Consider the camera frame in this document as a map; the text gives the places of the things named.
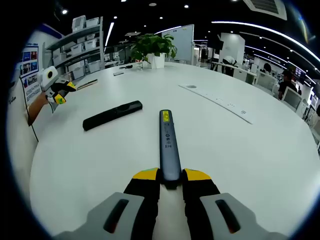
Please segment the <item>white power strip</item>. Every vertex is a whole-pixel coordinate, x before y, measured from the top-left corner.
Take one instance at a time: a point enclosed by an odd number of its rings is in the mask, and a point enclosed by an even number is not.
[[[214,95],[212,93],[209,93],[205,90],[200,89],[199,87],[195,86],[195,85],[190,85],[190,84],[181,84],[179,85],[179,87],[182,87],[184,89],[187,89],[195,94],[200,95],[201,97],[204,97],[218,105],[220,105],[221,107],[229,110],[230,112],[234,113],[235,115],[237,115],[238,117],[242,118],[243,120],[245,120],[246,122],[250,123],[250,124],[254,124],[253,123],[253,119],[251,118],[251,116],[248,114],[248,112],[246,110],[244,110],[243,108],[236,106],[236,104],[231,103],[229,101],[224,100],[223,98]]]

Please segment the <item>ceiling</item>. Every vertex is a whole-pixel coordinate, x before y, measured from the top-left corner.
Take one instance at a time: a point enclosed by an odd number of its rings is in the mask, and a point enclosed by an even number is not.
[[[285,1],[287,20],[283,20],[269,14],[252,11],[242,0],[126,0],[126,2],[121,2],[121,0],[96,0],[92,4],[88,4],[87,1],[81,4],[72,0],[56,0],[55,9],[52,15],[45,20],[45,23],[67,35],[72,31],[73,18],[81,15],[86,15],[87,19],[103,16],[104,42],[107,38],[110,23],[114,22],[108,46],[117,45],[124,40],[134,41],[134,37],[125,36],[128,32],[156,33],[168,28],[189,24],[194,24],[195,40],[210,40],[216,38],[217,34],[233,31],[234,34],[240,34],[245,39],[246,46],[264,50],[286,61],[289,57],[289,61],[302,70],[308,70],[307,74],[311,78],[320,79],[320,72],[316,71],[310,64],[312,63],[320,69],[320,62],[288,39],[252,26],[211,23],[212,21],[233,21],[264,26],[290,36],[310,49],[316,56],[320,56],[318,40],[320,27],[317,24],[319,13],[308,2],[312,3],[309,0]],[[149,6],[150,3],[156,3],[156,6]],[[62,9],[67,9],[68,13],[63,15],[61,13]],[[269,56],[250,48],[246,48],[245,52],[252,56],[253,54],[266,58]]]

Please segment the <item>white robotic hand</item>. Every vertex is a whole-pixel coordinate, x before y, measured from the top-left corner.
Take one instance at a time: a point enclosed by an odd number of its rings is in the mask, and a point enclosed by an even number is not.
[[[50,66],[46,69],[42,69],[37,74],[37,80],[49,102],[64,104],[66,99],[59,94],[59,91],[75,92],[77,89],[72,82],[63,77],[59,77],[58,75],[57,69],[54,66]]]

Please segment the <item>black remote control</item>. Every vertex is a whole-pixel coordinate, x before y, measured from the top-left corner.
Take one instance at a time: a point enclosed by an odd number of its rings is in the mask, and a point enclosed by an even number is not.
[[[170,110],[160,111],[160,169],[162,183],[167,189],[176,189],[181,178],[181,165],[174,121]]]
[[[133,101],[87,118],[83,121],[82,127],[85,131],[88,131],[141,109],[142,103],[140,101]]]

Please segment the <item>green plant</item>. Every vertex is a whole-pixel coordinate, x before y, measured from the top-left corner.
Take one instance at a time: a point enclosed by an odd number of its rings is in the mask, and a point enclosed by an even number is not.
[[[154,34],[145,34],[137,38],[137,42],[131,47],[131,57],[136,60],[148,61],[148,54],[154,54],[160,57],[161,53],[165,53],[166,57],[174,58],[178,49],[172,44],[173,36],[170,34],[160,37]]]

